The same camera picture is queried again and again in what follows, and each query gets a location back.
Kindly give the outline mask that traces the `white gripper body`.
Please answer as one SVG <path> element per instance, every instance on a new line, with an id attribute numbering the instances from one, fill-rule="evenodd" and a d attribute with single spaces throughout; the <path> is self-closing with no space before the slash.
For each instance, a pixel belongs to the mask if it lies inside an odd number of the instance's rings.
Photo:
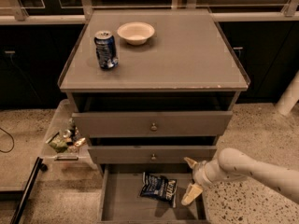
<path id="1" fill-rule="evenodd" d="M 209 187 L 221 181 L 223 171 L 217 160 L 200 161 L 192 169 L 192 178 L 201 187 Z"/>

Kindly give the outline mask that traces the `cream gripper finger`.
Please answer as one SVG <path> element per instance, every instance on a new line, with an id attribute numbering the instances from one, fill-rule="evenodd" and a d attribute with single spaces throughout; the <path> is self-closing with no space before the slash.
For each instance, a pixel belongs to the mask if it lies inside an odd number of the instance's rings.
<path id="1" fill-rule="evenodd" d="M 198 167 L 198 162 L 189 158 L 189 157 L 185 157 L 184 160 L 187 162 L 187 164 L 189 165 L 189 167 L 191 169 L 196 169 Z"/>
<path id="2" fill-rule="evenodd" d="M 186 192 L 181 200 L 182 205 L 191 204 L 201 193 L 203 192 L 203 187 L 198 184 L 189 184 L 186 188 Z"/>

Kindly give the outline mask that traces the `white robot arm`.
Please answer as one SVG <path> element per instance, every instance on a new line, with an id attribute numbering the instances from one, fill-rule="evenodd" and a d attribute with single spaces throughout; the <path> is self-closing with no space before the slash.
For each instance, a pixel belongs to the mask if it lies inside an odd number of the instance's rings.
<path id="1" fill-rule="evenodd" d="M 250 177 L 299 203 L 299 172 L 274 164 L 257 161 L 235 148 L 223 149 L 212 161 L 195 161 L 185 157 L 192 169 L 193 182 L 181 200 L 183 205 L 192 203 L 204 190 L 221 181 L 236 181 Z"/>

